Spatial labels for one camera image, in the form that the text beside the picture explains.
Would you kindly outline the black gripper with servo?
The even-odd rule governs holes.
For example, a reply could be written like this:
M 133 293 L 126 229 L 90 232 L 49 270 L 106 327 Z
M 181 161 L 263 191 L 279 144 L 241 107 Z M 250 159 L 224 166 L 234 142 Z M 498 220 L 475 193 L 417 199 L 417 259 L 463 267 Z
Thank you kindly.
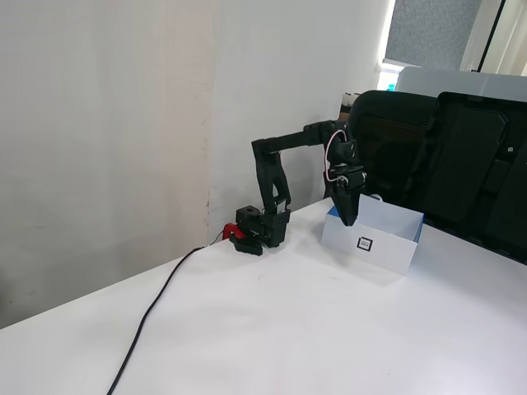
M 329 194 L 345 226 L 354 225 L 357 219 L 366 177 L 360 165 L 340 164 L 329 168 Z

